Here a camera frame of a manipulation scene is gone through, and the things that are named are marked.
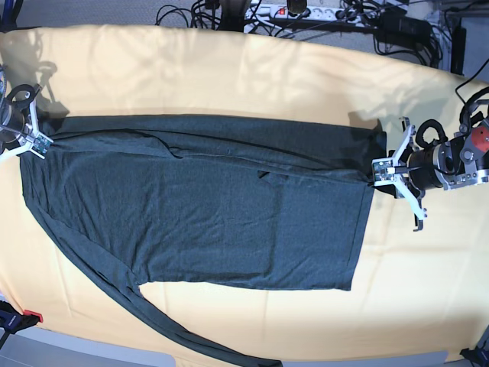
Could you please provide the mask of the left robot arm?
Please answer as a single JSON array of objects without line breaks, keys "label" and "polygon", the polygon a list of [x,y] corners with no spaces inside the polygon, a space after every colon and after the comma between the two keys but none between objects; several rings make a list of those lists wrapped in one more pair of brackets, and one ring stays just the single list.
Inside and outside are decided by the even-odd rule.
[{"label": "left robot arm", "polygon": [[422,205],[426,191],[457,190],[488,182],[488,114],[481,111],[488,105],[488,88],[459,99],[462,108],[454,138],[448,138],[435,119],[416,127],[403,117],[399,148],[371,162],[371,186],[409,203],[416,232],[423,229],[427,218]]}]

